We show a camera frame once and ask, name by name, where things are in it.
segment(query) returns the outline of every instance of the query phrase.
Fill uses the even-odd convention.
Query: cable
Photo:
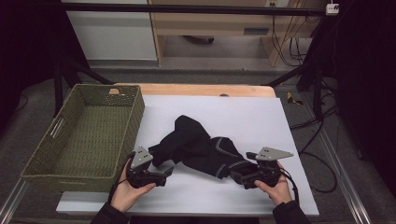
[[[299,47],[300,41],[299,41],[298,38],[294,38],[294,41],[295,41],[295,43],[296,43],[296,48],[297,48],[297,54],[293,54],[293,53],[291,52],[291,44],[292,44],[292,41],[293,41],[293,38],[292,38],[292,39],[290,40],[290,42],[289,42],[289,54],[290,54],[290,57],[291,57],[292,59],[294,59],[294,60],[298,60],[298,61],[299,61],[299,64],[301,65],[302,62],[304,61],[303,55],[305,56],[306,54],[301,54],[301,53],[300,53],[300,47]]]
[[[320,161],[321,163],[323,163],[330,170],[330,172],[332,173],[332,178],[334,179],[334,184],[332,185],[332,187],[330,189],[316,189],[316,188],[313,188],[312,186],[310,186],[311,189],[313,189],[313,190],[315,190],[315,191],[317,191],[319,193],[332,193],[333,191],[335,191],[337,189],[338,181],[337,181],[337,176],[335,175],[335,172],[332,169],[332,167],[330,167],[330,165],[327,164],[326,161],[324,161],[323,159],[321,159],[317,155],[314,155],[314,154],[309,153],[309,152],[304,152],[303,154],[311,156],[311,157],[317,159],[318,161]]]
[[[285,170],[284,168],[281,168],[281,170],[283,170],[284,172],[280,172],[280,173],[283,176],[285,176],[291,182],[291,184],[293,185],[292,190],[294,192],[294,201],[296,201],[297,204],[300,204],[300,196],[298,194],[298,189],[297,189],[296,183],[294,182],[293,178],[291,178],[291,175],[290,175],[290,173],[287,170]]]
[[[335,97],[334,95],[335,95],[335,94],[332,93],[332,92],[326,93],[326,94],[324,94],[324,95],[320,98],[320,100],[323,101],[323,99],[324,99],[325,97],[327,97],[327,96],[332,96],[332,98],[334,98],[334,97]]]
[[[300,31],[301,27],[303,27],[304,24],[305,24],[305,21],[303,21],[303,23],[301,23],[301,25],[297,28],[297,30],[294,32],[294,35],[292,35],[289,38],[294,38],[297,35],[297,33]]]
[[[114,195],[114,192],[115,192],[116,189],[117,189],[117,186],[118,186],[120,183],[122,183],[122,182],[124,182],[124,181],[126,181],[126,180],[129,179],[129,178],[126,178],[126,179],[120,181],[120,178],[121,178],[121,176],[122,176],[122,172],[123,172],[123,170],[124,170],[124,168],[125,168],[125,165],[126,165],[126,163],[128,162],[128,160],[129,160],[130,158],[132,158],[133,155],[134,155],[134,153],[130,153],[130,154],[126,157],[125,161],[122,163],[122,166],[121,166],[121,169],[120,169],[120,172],[119,172],[119,176],[118,176],[118,178],[116,179],[116,181],[114,182],[113,186],[111,186],[110,192],[108,193],[108,197],[107,197],[107,202],[108,202],[108,203],[111,203],[111,200],[113,199],[113,195]]]
[[[309,145],[311,145],[311,143],[314,141],[315,137],[320,132],[320,130],[321,130],[322,126],[323,126],[323,123],[324,123],[323,121],[320,123],[320,126],[319,126],[318,130],[314,133],[314,135],[311,137],[311,139],[309,139],[309,141],[308,141],[308,143],[306,143],[305,147],[303,147],[303,149],[301,149],[298,152],[299,156],[301,156],[301,154],[303,154],[306,151],[306,149],[309,147]]]
[[[320,20],[320,17],[316,17],[314,20],[310,20],[308,16],[305,17],[307,23],[316,23]]]
[[[279,42],[278,42],[278,40],[277,40],[277,36],[276,36],[276,31],[275,31],[275,19],[276,19],[276,16],[273,15],[273,33],[272,33],[272,37],[271,37],[272,42],[273,42],[273,45],[274,45],[274,47],[275,47],[275,49],[276,49],[276,51],[277,51],[277,53],[278,53],[280,59],[282,60],[282,62],[283,62],[285,65],[287,65],[287,66],[298,66],[297,64],[294,65],[294,64],[288,63],[288,62],[286,61],[285,57],[283,56],[282,48],[280,47],[280,44],[279,44]]]
[[[298,0],[298,2],[296,3],[296,6],[300,5],[300,2],[301,2],[301,0]],[[293,26],[291,28],[290,28],[291,23],[289,23],[289,26],[288,26],[288,29],[287,29],[287,32],[286,32],[285,36],[288,36],[290,34],[290,32],[294,29],[294,27],[296,27],[296,25],[298,23],[298,20],[300,18],[301,18],[301,16],[299,16],[297,18],[297,20],[295,20],[295,22],[294,22],[294,24],[293,24]]]
[[[325,118],[331,116],[332,114],[334,114],[335,112],[337,112],[337,110],[335,110],[337,107],[338,107],[337,105],[334,105],[331,108],[329,108],[328,110],[326,110],[326,112],[323,113],[323,118],[325,119]],[[294,125],[290,126],[290,130],[294,131],[294,130],[297,130],[297,129],[306,128],[306,127],[309,127],[309,126],[311,126],[313,124],[316,124],[316,123],[319,123],[319,120],[316,119],[316,118],[312,118],[312,119],[309,119],[306,122],[299,123],[299,124],[294,124]]]

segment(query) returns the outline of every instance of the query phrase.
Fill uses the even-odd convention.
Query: person's right hand
[[[117,189],[114,191],[113,198],[111,199],[111,206],[122,213],[130,209],[143,194],[148,193],[155,187],[155,184],[152,183],[147,184],[140,189],[135,189],[128,183],[128,181],[123,181],[126,179],[127,165],[128,162],[126,162],[124,169],[122,170],[119,180],[121,183],[117,185]]]
[[[257,188],[266,192],[276,206],[280,205],[281,203],[288,203],[291,201],[288,181],[283,175],[280,176],[277,184],[273,188],[269,187],[260,180],[254,181],[254,184],[257,186]]]

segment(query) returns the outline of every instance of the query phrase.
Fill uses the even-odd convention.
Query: white cabinet
[[[147,0],[63,2],[147,4]],[[69,11],[67,14],[88,60],[157,60],[148,13]]]

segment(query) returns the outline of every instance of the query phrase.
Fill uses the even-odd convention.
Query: black cloth
[[[309,224],[311,223],[304,212],[301,210],[300,206],[297,202],[292,201],[289,203],[282,203],[278,205],[274,211],[273,215],[276,221],[276,224]],[[131,224],[150,224],[150,223],[170,223],[168,222],[170,219],[183,221],[181,223],[188,224],[188,223],[211,223],[209,219],[210,217],[133,217],[131,218]],[[212,218],[212,221],[218,221],[217,223],[228,223],[228,222],[221,222],[221,218]],[[258,223],[257,218],[249,218],[249,221],[246,222],[249,224]],[[122,212],[118,211],[117,209],[113,208],[109,203],[105,203],[101,210],[96,214],[96,216],[91,221],[91,224],[126,224],[128,223],[129,219],[125,216]]]
[[[184,115],[176,119],[175,130],[160,144],[149,147],[148,151],[154,157],[154,166],[169,160],[174,163],[181,161],[192,169],[219,179],[227,177],[230,171],[241,175],[257,171],[257,164],[245,160],[231,139],[210,138],[200,122]]]

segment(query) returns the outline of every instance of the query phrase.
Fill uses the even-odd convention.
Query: wicker basket
[[[139,86],[76,85],[21,178],[51,191],[108,192],[144,108]]]

